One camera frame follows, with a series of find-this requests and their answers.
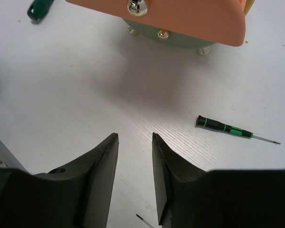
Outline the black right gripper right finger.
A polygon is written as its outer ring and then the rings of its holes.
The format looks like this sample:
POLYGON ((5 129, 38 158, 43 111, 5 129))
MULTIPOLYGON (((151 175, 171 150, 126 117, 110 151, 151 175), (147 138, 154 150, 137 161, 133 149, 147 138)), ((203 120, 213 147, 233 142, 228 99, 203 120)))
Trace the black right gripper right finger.
POLYGON ((157 133, 152 164, 164 228, 285 228, 285 170, 204 171, 157 133))

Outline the orange drawer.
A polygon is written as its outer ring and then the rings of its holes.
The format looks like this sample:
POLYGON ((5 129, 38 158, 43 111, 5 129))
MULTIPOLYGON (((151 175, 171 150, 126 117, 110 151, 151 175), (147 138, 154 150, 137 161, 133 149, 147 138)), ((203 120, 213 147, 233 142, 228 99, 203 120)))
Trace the orange drawer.
POLYGON ((72 0, 84 8, 238 47, 244 42, 251 0, 72 0))

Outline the black green precision screwdriver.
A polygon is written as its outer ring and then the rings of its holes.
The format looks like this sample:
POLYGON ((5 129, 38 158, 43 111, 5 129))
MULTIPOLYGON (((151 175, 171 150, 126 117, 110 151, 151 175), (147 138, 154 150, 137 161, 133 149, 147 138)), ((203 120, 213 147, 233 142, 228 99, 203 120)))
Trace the black green precision screwdriver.
POLYGON ((238 128, 238 127, 235 127, 232 125, 228 125, 228 124, 219 122, 217 120, 209 119, 209 118, 203 117, 201 115, 199 115, 197 117, 196 126, 206 128, 206 129, 210 129, 210 130, 214 130, 217 132, 228 133, 228 134, 243 137, 243 138, 249 138, 249 139, 255 138, 255 139, 262 140, 262 141, 265 141, 268 143, 270 142, 270 143, 273 143, 276 145, 281 145, 280 142, 276 142, 276 141, 273 141, 270 139, 266 139, 266 138, 256 136, 256 135, 254 135, 254 133, 252 133, 250 131, 247 131, 247 130, 244 130, 244 129, 241 129, 241 128, 238 128))
POLYGON ((142 218, 140 215, 136 214, 136 217, 139 218, 142 222, 144 222, 147 226, 150 228, 155 228, 153 225, 151 225, 148 221, 146 221, 144 218, 142 218))

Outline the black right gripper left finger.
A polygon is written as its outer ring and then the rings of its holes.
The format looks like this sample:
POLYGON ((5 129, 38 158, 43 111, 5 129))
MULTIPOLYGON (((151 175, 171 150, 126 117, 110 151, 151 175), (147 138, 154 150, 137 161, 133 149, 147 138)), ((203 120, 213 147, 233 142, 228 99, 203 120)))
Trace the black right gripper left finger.
POLYGON ((104 228, 118 134, 48 173, 0 168, 0 228, 104 228))

